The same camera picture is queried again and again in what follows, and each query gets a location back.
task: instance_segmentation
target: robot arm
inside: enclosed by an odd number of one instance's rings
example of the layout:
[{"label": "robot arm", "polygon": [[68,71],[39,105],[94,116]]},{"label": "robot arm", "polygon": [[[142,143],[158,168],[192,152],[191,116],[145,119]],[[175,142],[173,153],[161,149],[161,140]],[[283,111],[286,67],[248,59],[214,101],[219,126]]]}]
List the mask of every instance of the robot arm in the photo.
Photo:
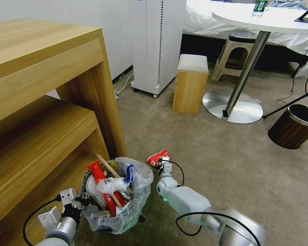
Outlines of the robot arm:
[{"label": "robot arm", "polygon": [[75,201],[74,188],[69,188],[60,192],[63,203],[62,214],[57,207],[50,208],[49,211],[39,214],[38,219],[45,228],[45,239],[36,246],[71,246],[76,229],[79,226],[82,204]]},{"label": "robot arm", "polygon": [[266,231],[261,225],[232,208],[213,209],[207,198],[179,186],[172,178],[168,157],[163,157],[159,168],[163,170],[156,186],[160,197],[190,223],[214,235],[221,234],[220,246],[264,246]]}]

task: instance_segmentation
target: gray carpet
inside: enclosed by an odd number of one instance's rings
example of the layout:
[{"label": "gray carpet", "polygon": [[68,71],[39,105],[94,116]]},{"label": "gray carpet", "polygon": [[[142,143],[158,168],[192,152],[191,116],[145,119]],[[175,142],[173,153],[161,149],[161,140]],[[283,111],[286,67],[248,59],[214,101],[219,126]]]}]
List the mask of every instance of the gray carpet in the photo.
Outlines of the gray carpet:
[{"label": "gray carpet", "polygon": [[[215,82],[211,73],[206,92],[233,88],[237,80],[224,76]],[[114,88],[122,88],[128,75]],[[302,95],[304,82],[295,80],[292,99]],[[174,88],[173,80],[156,99],[132,92],[130,84],[121,92],[117,103],[128,157],[145,163],[166,148],[171,160],[182,166],[185,185],[207,197],[213,207],[232,207],[264,226],[267,246],[308,246],[308,141],[288,150],[268,138],[268,129],[282,112],[245,125],[219,120],[202,104],[196,115],[173,112]],[[289,74],[255,70],[244,93],[259,99],[268,113],[283,105],[276,99],[288,96],[290,88]],[[308,99],[301,103],[308,105]],[[181,182],[176,167],[173,175]],[[157,181],[154,172],[152,193],[143,209],[145,223],[115,236],[93,233],[82,220],[75,245],[218,245],[219,239],[205,230],[195,237],[178,230],[177,213],[157,195]],[[181,224],[186,231],[197,230]]]}]

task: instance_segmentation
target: wooden stick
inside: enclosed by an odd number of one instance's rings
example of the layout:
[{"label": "wooden stick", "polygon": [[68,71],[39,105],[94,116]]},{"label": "wooden stick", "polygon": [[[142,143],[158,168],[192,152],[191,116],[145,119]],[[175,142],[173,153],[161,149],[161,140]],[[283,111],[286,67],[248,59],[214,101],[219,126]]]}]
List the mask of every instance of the wooden stick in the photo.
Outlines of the wooden stick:
[{"label": "wooden stick", "polygon": [[112,194],[112,198],[115,201],[116,205],[119,207],[119,209],[122,209],[121,203],[114,194]]},{"label": "wooden stick", "polygon": [[[119,178],[120,175],[104,160],[99,154],[96,154],[97,158],[103,163],[103,165],[110,171],[115,178]],[[133,196],[133,191],[130,187],[127,187],[127,191]]]},{"label": "wooden stick", "polygon": [[98,159],[103,163],[103,165],[107,168],[107,170],[110,171],[115,178],[120,177],[120,175],[99,154],[96,155]]}]

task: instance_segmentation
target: water bottle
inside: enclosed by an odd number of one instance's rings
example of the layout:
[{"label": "water bottle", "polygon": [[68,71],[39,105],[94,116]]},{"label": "water bottle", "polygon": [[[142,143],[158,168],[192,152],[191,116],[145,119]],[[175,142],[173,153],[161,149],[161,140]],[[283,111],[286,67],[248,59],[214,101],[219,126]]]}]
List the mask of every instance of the water bottle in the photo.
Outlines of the water bottle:
[{"label": "water bottle", "polygon": [[268,0],[256,0],[256,5],[254,6],[252,16],[262,16],[262,13],[264,12],[267,3]]}]

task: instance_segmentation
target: white wall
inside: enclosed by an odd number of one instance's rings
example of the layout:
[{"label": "white wall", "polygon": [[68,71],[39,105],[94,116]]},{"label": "white wall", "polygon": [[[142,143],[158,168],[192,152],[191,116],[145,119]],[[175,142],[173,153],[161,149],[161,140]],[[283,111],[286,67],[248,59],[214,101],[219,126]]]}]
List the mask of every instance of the white wall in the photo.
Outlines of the white wall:
[{"label": "white wall", "polygon": [[0,22],[23,17],[101,27],[112,78],[132,65],[128,0],[0,0]]}]

